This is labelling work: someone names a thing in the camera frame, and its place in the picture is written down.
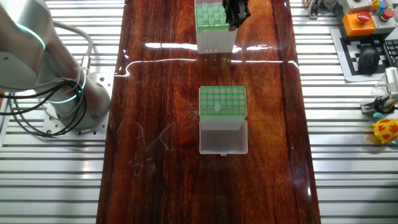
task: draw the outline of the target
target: yellow object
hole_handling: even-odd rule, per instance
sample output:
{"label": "yellow object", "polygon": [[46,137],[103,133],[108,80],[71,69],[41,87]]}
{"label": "yellow object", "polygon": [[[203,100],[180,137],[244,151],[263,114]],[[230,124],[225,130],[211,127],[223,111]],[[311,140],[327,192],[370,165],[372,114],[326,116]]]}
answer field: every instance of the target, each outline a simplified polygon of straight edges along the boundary
{"label": "yellow object", "polygon": [[[386,8],[390,5],[389,1],[386,1]],[[371,11],[377,11],[379,10],[380,7],[380,0],[372,0],[372,4],[371,4]]]}
{"label": "yellow object", "polygon": [[379,10],[379,6],[380,6],[380,0],[373,0],[371,4],[371,10],[377,11]]}
{"label": "yellow object", "polygon": [[373,127],[375,137],[383,144],[398,138],[398,119],[381,119]]}
{"label": "yellow object", "polygon": [[376,29],[372,17],[365,23],[359,23],[358,12],[349,12],[343,18],[343,25],[348,37],[371,35]]}

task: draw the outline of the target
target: white plastic box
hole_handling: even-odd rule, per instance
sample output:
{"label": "white plastic box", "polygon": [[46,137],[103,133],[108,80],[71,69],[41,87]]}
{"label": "white plastic box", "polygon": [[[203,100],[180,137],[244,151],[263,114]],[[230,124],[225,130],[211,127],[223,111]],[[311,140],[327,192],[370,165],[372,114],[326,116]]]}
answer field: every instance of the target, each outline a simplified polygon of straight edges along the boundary
{"label": "white plastic box", "polygon": [[229,31],[221,1],[195,0],[199,54],[231,53],[238,30]]}
{"label": "white plastic box", "polygon": [[202,86],[199,108],[201,154],[248,153],[244,86]]}

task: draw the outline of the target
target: keyboard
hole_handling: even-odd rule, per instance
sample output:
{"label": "keyboard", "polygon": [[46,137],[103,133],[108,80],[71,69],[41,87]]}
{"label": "keyboard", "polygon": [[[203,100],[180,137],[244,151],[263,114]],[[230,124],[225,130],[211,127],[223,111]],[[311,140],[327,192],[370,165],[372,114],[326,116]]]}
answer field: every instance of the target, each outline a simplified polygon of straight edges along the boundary
{"label": "keyboard", "polygon": [[398,40],[385,40],[383,49],[390,65],[398,67]]}

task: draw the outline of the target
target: metal grating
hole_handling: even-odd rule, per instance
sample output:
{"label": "metal grating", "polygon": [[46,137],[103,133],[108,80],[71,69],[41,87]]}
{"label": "metal grating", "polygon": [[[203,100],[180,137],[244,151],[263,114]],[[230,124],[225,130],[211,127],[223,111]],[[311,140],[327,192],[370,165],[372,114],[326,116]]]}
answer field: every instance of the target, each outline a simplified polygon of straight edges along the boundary
{"label": "metal grating", "polygon": [[[313,165],[323,224],[398,223],[398,151],[367,141],[372,123],[360,112],[376,82],[346,83],[329,34],[337,20],[326,10],[310,21],[290,0]],[[92,72],[114,72],[123,0],[47,1],[55,20],[94,40]],[[80,60],[86,42],[57,29]],[[30,107],[35,101],[24,101]],[[27,115],[37,127],[44,112]],[[95,223],[104,142],[45,142],[10,120],[0,133],[0,223]]]}

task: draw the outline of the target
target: clear plastic lid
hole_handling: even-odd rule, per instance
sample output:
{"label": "clear plastic lid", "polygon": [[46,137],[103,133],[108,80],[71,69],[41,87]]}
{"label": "clear plastic lid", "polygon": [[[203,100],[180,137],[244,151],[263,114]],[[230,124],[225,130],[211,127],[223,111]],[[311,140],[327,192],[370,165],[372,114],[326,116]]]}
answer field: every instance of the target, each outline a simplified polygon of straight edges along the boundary
{"label": "clear plastic lid", "polygon": [[200,128],[200,154],[247,154],[248,122],[243,121],[238,130],[205,130]]}

